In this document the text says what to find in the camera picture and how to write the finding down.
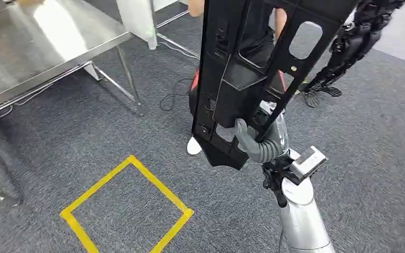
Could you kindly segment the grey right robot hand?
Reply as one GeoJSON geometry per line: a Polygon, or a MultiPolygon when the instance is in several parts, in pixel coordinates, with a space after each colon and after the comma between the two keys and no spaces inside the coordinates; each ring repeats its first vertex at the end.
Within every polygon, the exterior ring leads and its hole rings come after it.
{"type": "Polygon", "coordinates": [[[272,123],[261,142],[255,141],[253,133],[248,130],[244,119],[235,120],[235,137],[240,149],[247,153],[249,158],[258,163],[270,162],[289,151],[288,133],[284,119],[285,111],[272,123]]]}

